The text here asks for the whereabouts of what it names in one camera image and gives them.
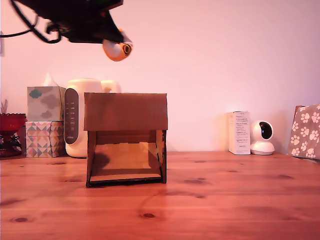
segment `kettle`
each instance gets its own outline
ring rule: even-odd
[[[73,79],[68,82],[64,93],[64,141],[69,156],[87,157],[88,133],[84,131],[85,93],[109,92],[121,92],[117,82],[92,78]]]

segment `webcam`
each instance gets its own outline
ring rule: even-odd
[[[271,155],[275,151],[270,139],[274,135],[272,125],[267,121],[256,121],[251,126],[251,153],[254,155]]]

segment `tabletop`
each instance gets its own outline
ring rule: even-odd
[[[87,160],[2,159],[1,240],[319,240],[320,165],[169,152],[167,184],[86,188]]]

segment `kettle handle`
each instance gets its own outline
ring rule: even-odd
[[[121,93],[121,87],[119,85],[119,83],[117,83],[116,81],[112,81],[112,80],[103,80],[101,81],[101,86],[102,86],[102,91],[104,93]]]

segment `white box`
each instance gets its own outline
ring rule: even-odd
[[[235,155],[250,155],[250,113],[228,113],[229,151]]]

